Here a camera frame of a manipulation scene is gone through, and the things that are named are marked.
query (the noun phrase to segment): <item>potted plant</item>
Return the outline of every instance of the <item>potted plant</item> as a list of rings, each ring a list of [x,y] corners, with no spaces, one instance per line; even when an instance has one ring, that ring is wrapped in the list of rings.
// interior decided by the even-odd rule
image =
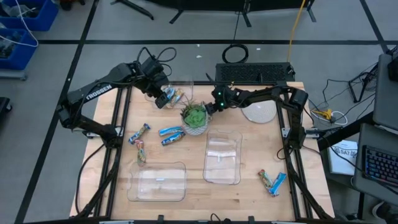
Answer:
[[[203,104],[189,101],[184,103],[181,112],[182,128],[187,134],[197,136],[203,134],[208,125],[208,114]]]

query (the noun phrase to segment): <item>white paper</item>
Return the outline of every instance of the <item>white paper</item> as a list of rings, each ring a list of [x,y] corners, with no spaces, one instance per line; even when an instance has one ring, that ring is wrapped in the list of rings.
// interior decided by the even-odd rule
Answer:
[[[334,144],[332,148],[340,156],[349,160],[353,164],[356,163],[356,154],[358,152],[358,144],[354,141],[342,140]],[[354,175],[355,167],[344,159],[338,157],[330,148],[328,148],[330,172],[332,174]]]

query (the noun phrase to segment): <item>yellow cable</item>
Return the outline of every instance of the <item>yellow cable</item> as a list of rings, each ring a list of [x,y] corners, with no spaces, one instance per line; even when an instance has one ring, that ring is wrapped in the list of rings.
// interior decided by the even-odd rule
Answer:
[[[303,3],[301,3],[300,10],[298,11],[296,21],[294,22],[294,26],[293,26],[293,29],[292,29],[292,34],[290,35],[289,52],[287,53],[287,62],[290,62],[290,53],[292,51],[292,42],[293,42],[293,37],[294,37],[294,30],[296,29],[297,24],[299,23],[299,19],[300,19],[300,16],[301,16],[301,11],[303,11],[304,3],[305,3],[305,0],[303,0]]]

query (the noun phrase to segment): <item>clear plastic lid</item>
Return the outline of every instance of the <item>clear plastic lid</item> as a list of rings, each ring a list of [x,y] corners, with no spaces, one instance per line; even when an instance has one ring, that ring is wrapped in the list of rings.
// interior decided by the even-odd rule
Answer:
[[[242,134],[237,131],[209,130],[203,178],[216,184],[238,184],[241,181],[241,143]]]
[[[127,183],[127,198],[132,201],[181,201],[185,197],[185,164],[133,163]]]

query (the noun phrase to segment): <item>clear plastic container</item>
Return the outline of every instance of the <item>clear plastic container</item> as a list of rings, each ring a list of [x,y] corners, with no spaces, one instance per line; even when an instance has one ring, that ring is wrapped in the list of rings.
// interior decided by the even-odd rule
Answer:
[[[187,186],[185,164],[133,163],[127,183],[127,198],[132,201],[169,201],[184,199]]]
[[[242,134],[237,131],[209,130],[203,178],[216,184],[238,184],[241,181],[241,144]]]
[[[167,103],[166,106],[163,107],[163,109],[182,109],[185,107],[186,104],[188,104],[188,101],[192,101],[193,99],[192,77],[182,77],[181,80],[183,81],[170,82],[169,85],[162,86],[162,90],[165,90],[167,87],[171,87],[174,88],[175,91],[182,90],[184,92],[183,96],[181,97],[180,100],[176,102],[176,104],[171,106],[170,103]],[[149,97],[147,94],[145,94],[145,99],[147,101],[152,102],[152,106],[154,108],[157,108],[155,104],[156,99],[154,97]]]

